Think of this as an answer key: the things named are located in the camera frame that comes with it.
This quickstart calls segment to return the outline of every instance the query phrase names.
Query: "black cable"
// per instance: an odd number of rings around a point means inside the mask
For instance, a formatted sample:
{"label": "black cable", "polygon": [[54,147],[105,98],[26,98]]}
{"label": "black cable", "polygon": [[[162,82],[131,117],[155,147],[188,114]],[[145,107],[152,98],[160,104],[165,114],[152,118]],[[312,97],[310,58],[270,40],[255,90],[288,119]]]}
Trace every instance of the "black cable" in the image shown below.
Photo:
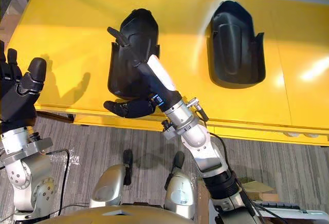
{"label": "black cable", "polygon": [[203,118],[201,118],[201,117],[198,115],[197,112],[195,112],[195,114],[197,115],[197,117],[198,117],[200,120],[202,120],[202,121],[204,122],[205,127],[207,127],[207,123],[205,122],[205,120],[204,120]]}
{"label": "black cable", "polygon": [[227,155],[226,145],[225,145],[223,139],[222,139],[220,136],[216,135],[215,133],[209,133],[209,134],[211,134],[211,135],[213,135],[214,137],[218,138],[219,141],[222,143],[222,146],[223,146],[223,149],[224,149],[224,156],[225,156],[226,164],[227,164],[227,166],[228,166],[229,171],[232,172],[231,165],[230,165],[230,163],[228,162],[228,155]]}
{"label": "black cable", "polygon": [[[211,134],[211,135],[213,135],[214,137],[218,138],[218,139],[220,140],[220,142],[222,143],[222,146],[223,146],[223,149],[224,149],[224,156],[225,156],[226,164],[227,164],[227,166],[228,166],[229,171],[230,171],[230,172],[233,172],[232,169],[231,169],[230,163],[229,163],[229,161],[228,161],[227,149],[226,149],[226,145],[225,145],[223,139],[222,139],[220,136],[218,136],[218,135],[216,135],[216,134],[214,134],[214,133],[209,133],[209,134]],[[243,185],[242,185],[241,182],[239,181],[239,179],[236,178],[235,180],[236,180],[237,184],[241,187],[241,189],[242,189],[242,191],[245,193],[245,195],[248,197],[248,195],[247,195],[247,193],[246,193],[246,191],[245,191]],[[259,211],[258,208],[260,208],[260,209],[266,211],[267,213],[271,214],[272,216],[274,216],[274,217],[278,218],[279,220],[283,221],[284,223],[288,224],[288,222],[287,222],[285,219],[283,219],[282,217],[280,217],[280,216],[278,216],[277,214],[273,213],[272,211],[266,209],[265,207],[260,206],[259,204],[254,203],[253,201],[251,201],[251,199],[250,199],[249,197],[248,197],[248,199],[249,199],[251,205],[255,208],[255,210],[256,210],[256,212],[258,213],[258,215],[259,215],[259,217],[260,217],[260,219],[261,219],[261,222],[262,222],[263,224],[265,223],[265,220],[264,220],[264,218],[263,218],[263,216],[262,216],[262,214],[261,214],[261,212]]]}
{"label": "black cable", "polygon": [[[69,204],[69,205],[67,205],[67,206],[64,206],[63,208],[58,209],[58,210],[56,210],[56,211],[50,213],[49,215],[52,215],[52,214],[58,212],[59,210],[63,210],[63,209],[66,209],[66,208],[68,208],[68,207],[72,207],[72,206],[77,206],[77,207],[84,207],[84,208],[86,208],[86,207],[89,207],[89,203],[88,203],[88,202],[76,202],[76,203],[72,203],[72,204]],[[11,214],[11,215],[7,216],[5,219],[0,220],[0,223],[2,223],[2,222],[4,222],[5,220],[9,219],[9,218],[12,217],[13,215],[14,215],[14,214]]]}
{"label": "black cable", "polygon": [[253,201],[251,201],[251,199],[248,197],[247,192],[245,190],[245,188],[243,187],[243,185],[241,184],[241,182],[239,181],[238,178],[235,178],[236,183],[240,186],[240,188],[242,189],[242,191],[244,192],[244,194],[247,196],[247,198],[249,199],[251,205],[254,207],[254,209],[256,210],[257,214],[259,215],[262,224],[265,224],[265,220],[264,217],[262,216],[261,212],[259,211],[259,209],[256,208],[255,203]]}
{"label": "black cable", "polygon": [[65,181],[66,181],[66,175],[67,175],[67,170],[68,170],[68,164],[69,164],[69,161],[70,161],[70,152],[68,151],[68,149],[65,148],[65,149],[62,149],[62,150],[52,151],[52,152],[46,153],[46,155],[54,155],[54,154],[58,154],[58,153],[61,153],[61,152],[66,152],[67,159],[66,159],[66,167],[65,167],[65,171],[64,171],[64,177],[63,177],[60,208],[59,208],[58,215],[61,215],[61,213],[62,213],[62,206],[63,206],[63,199],[64,199],[64,188],[65,188]]}
{"label": "black cable", "polygon": [[259,209],[261,209],[261,210],[263,210],[263,211],[266,211],[267,213],[269,213],[269,214],[271,214],[272,216],[276,217],[277,219],[279,219],[279,220],[282,221],[283,223],[288,224],[288,221],[287,221],[287,220],[285,220],[284,218],[278,216],[277,214],[273,213],[272,211],[268,210],[267,208],[265,208],[265,207],[259,205],[258,203],[255,203],[255,202],[254,202],[254,205],[255,205],[257,208],[259,208]]}

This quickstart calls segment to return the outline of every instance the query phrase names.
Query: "robotic hand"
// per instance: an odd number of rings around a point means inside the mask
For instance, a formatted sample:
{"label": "robotic hand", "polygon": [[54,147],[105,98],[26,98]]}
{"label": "robotic hand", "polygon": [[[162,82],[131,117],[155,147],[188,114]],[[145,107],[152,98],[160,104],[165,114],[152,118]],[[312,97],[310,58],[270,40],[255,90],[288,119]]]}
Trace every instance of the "robotic hand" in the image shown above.
{"label": "robotic hand", "polygon": [[109,27],[107,31],[116,38],[120,49],[131,55],[130,66],[135,67],[140,80],[148,86],[147,96],[125,103],[106,101],[104,107],[126,118],[137,118],[152,114],[155,107],[168,117],[164,120],[163,134],[167,139],[181,136],[184,146],[194,157],[198,172],[210,192],[213,205],[218,211],[217,223],[259,223],[251,202],[235,180],[235,173],[229,169],[224,157],[210,140],[210,133],[200,123],[208,117],[197,98],[185,103],[159,59],[151,55],[147,62],[141,60],[137,49],[119,31]]}
{"label": "robotic hand", "polygon": [[50,138],[41,139],[33,131],[36,112],[34,103],[40,96],[46,77],[46,61],[34,58],[22,76],[17,65],[17,51],[0,41],[0,131],[5,166],[14,188],[14,220],[35,223],[49,218],[55,185],[50,176],[50,159],[42,151],[52,146]]}

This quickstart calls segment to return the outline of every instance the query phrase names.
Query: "yellow table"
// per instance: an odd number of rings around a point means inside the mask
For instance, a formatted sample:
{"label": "yellow table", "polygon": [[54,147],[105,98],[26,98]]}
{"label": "yellow table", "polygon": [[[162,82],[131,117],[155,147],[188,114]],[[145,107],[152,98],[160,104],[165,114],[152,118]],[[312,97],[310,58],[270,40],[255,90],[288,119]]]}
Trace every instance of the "yellow table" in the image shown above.
{"label": "yellow table", "polygon": [[329,6],[282,0],[234,0],[265,32],[265,80],[227,89],[209,77],[209,22],[225,0],[30,0],[8,47],[22,71],[47,61],[43,111],[77,114],[76,124],[162,130],[164,116],[118,118],[103,108],[114,38],[137,8],[159,25],[160,61],[186,99],[198,97],[210,129],[223,137],[329,145]]}

